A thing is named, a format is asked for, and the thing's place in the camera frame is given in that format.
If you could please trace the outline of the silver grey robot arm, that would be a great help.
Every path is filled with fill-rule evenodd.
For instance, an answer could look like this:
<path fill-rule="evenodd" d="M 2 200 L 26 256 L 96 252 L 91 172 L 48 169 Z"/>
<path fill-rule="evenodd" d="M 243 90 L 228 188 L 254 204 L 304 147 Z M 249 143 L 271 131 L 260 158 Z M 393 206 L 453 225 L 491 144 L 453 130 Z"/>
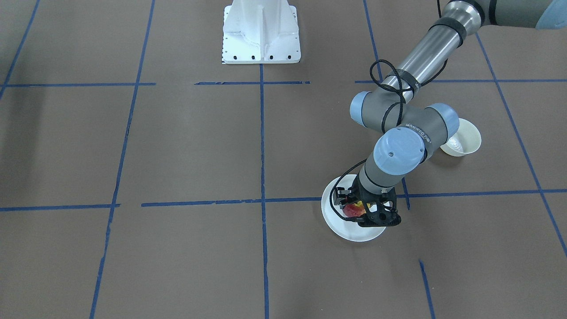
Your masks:
<path fill-rule="evenodd" d="M 566 26 L 564 0 L 451 0 L 425 36 L 373 92 L 352 99 L 350 116 L 359 125 L 381 133 L 373 151 L 357 164 L 360 171 L 350 186 L 334 183 L 330 214 L 360 227 L 391 227 L 401 223 L 395 186 L 459 129 L 459 117 L 449 106 L 410 105 L 420 89 L 444 69 L 451 54 L 483 26 L 558 30 Z"/>

